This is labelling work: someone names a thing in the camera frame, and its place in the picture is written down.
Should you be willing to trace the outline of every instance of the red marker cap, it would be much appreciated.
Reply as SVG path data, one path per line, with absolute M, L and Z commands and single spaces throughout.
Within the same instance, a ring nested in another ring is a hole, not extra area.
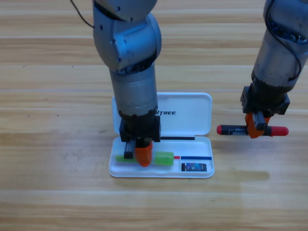
M 217 126 L 217 134 L 221 135 L 222 134 L 222 128 L 221 128 L 221 125 Z
M 289 129 L 286 127 L 270 127 L 271 136 L 287 136 L 289 134 Z

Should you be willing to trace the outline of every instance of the black cable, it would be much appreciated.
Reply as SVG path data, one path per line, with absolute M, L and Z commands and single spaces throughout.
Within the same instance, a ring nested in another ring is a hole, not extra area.
M 75 3 L 73 2 L 73 0 L 71 0 L 71 3 L 73 4 L 73 6 L 75 7 L 77 13 L 79 14 L 80 18 L 90 27 L 94 28 L 94 26 L 92 26 L 90 23 L 88 23 L 81 15 L 80 11 L 78 10 L 77 6 L 75 5 Z
M 297 77 L 299 77 L 301 70 L 302 70 L 302 64 L 300 63 L 300 60 L 298 58 L 298 56 L 294 53 L 294 51 L 289 48 L 287 45 L 285 45 L 279 38 L 276 37 L 276 35 L 271 31 L 271 28 L 269 26 L 269 16 L 270 16 L 270 10 L 274 4 L 275 0 L 272 0 L 271 3 L 269 4 L 269 7 L 266 11 L 266 15 L 265 15 L 265 25 L 267 27 L 267 29 L 269 30 L 270 34 L 281 44 L 283 45 L 296 59 L 297 63 L 298 63 L 298 73 L 294 74 L 294 77 L 289 78 L 289 81 L 295 80 Z

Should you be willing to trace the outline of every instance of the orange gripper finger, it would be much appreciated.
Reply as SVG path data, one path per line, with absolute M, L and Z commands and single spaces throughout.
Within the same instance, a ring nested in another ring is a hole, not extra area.
M 151 163 L 152 148 L 152 142 L 146 148 L 135 148 L 135 158 L 142 167 L 147 167 Z
M 265 122 L 268 124 L 269 123 L 269 118 L 265 118 Z M 258 138 L 259 136 L 262 136 L 264 131 L 257 130 L 254 124 L 254 120 L 252 118 L 252 113 L 246 114 L 245 117 L 246 125 L 247 125 L 247 130 L 248 130 L 248 135 L 250 138 L 255 139 Z

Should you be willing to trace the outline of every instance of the gray robot arm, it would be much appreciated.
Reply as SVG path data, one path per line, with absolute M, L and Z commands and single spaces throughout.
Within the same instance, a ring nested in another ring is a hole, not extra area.
M 120 136 L 136 147 L 138 162 L 151 161 L 152 141 L 160 141 L 154 61 L 161 51 L 158 23 L 150 13 L 156 0 L 93 0 L 95 47 L 109 67 L 122 118 Z M 125 152 L 132 158 L 133 150 Z
M 307 61 L 308 0 L 266 0 L 267 26 L 241 102 L 251 138 L 259 137 L 275 114 L 284 115 L 291 91 Z

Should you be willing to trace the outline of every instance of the case lid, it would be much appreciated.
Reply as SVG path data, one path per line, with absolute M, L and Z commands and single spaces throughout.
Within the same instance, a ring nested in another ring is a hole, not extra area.
M 157 115 L 161 136 L 206 135 L 211 129 L 212 98 L 202 92 L 158 92 Z M 119 134 L 121 117 L 112 99 L 114 130 Z

